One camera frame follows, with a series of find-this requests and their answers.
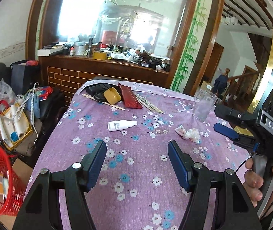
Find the human hand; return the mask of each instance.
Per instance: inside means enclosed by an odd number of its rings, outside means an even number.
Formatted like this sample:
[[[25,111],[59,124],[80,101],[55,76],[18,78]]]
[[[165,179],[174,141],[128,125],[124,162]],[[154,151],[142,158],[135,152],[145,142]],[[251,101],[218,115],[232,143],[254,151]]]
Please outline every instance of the human hand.
[[[247,194],[249,195],[249,198],[251,199],[254,207],[256,207],[258,204],[258,201],[260,201],[263,196],[262,192],[259,190],[259,188],[261,188],[263,185],[263,178],[261,176],[257,175],[252,170],[250,170],[252,168],[252,165],[253,165],[253,160],[252,160],[252,158],[250,158],[245,163],[245,167],[249,170],[247,170],[244,174],[245,183],[243,184],[243,186],[244,186]],[[269,198],[269,201],[264,209],[264,212],[270,206],[272,201],[273,201],[273,192],[272,192],[272,195]],[[272,211],[273,211],[273,205],[266,215],[270,214]]]

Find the red bag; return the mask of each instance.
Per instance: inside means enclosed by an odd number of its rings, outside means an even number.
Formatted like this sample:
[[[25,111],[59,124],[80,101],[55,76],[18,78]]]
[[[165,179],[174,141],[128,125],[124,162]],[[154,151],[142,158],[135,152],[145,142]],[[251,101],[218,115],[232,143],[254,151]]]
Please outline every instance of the red bag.
[[[118,84],[122,91],[122,96],[124,99],[124,105],[127,108],[134,108],[134,109],[142,109],[142,105],[138,102],[136,96],[131,90],[131,87],[121,85],[120,83]]]

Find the glass mug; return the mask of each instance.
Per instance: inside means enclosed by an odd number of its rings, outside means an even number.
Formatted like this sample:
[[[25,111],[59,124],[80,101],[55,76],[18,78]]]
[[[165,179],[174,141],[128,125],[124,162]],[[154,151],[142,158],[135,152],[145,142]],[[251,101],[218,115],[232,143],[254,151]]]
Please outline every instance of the glass mug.
[[[201,122],[205,121],[216,101],[217,96],[213,93],[199,90],[194,96],[193,116]]]

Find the black ceiling beam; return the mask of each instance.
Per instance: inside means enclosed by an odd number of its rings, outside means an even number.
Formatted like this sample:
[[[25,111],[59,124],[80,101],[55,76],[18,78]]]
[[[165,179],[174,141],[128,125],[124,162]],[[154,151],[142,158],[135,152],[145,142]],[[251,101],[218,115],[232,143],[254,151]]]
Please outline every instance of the black ceiling beam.
[[[267,22],[265,21],[265,19],[259,14],[259,12],[257,10],[255,10],[255,8],[253,6],[251,6],[246,0],[242,0],[252,11],[254,11],[254,13],[261,19],[261,21],[263,21],[264,25],[266,26],[266,28],[268,30],[270,30],[269,25],[267,24]]]
[[[239,17],[241,17],[248,26],[250,26],[251,24],[248,22],[248,20],[245,19],[245,17],[243,15],[241,15],[238,11],[236,11],[233,7],[229,6],[227,3],[224,3],[224,5],[229,8],[232,12],[236,13]]]
[[[253,16],[248,13],[243,7],[241,7],[238,3],[236,3],[234,0],[229,0],[231,3],[233,3],[235,6],[237,6],[240,10],[242,10],[246,15],[250,17],[250,19],[253,20],[253,22],[256,24],[257,27],[260,27],[259,23],[253,18]]]
[[[230,15],[230,16],[234,16],[232,13],[228,12],[228,11],[227,11],[226,9],[224,9],[224,8],[223,8],[223,11],[224,11],[226,14]]]

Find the silver bolt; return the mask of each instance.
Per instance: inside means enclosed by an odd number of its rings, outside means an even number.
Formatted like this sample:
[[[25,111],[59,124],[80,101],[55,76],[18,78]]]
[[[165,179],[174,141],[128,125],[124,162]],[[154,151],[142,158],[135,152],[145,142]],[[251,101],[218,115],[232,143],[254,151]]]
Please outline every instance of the silver bolt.
[[[226,173],[228,175],[233,175],[234,174],[234,171],[232,169],[226,169]]]
[[[73,168],[74,169],[78,169],[78,168],[80,168],[81,167],[81,163],[74,163],[73,164]]]
[[[45,175],[47,172],[48,172],[48,169],[46,169],[46,168],[43,168],[43,169],[40,170],[40,173],[42,175]]]
[[[195,163],[194,167],[197,169],[201,169],[202,168],[202,164],[201,163]]]

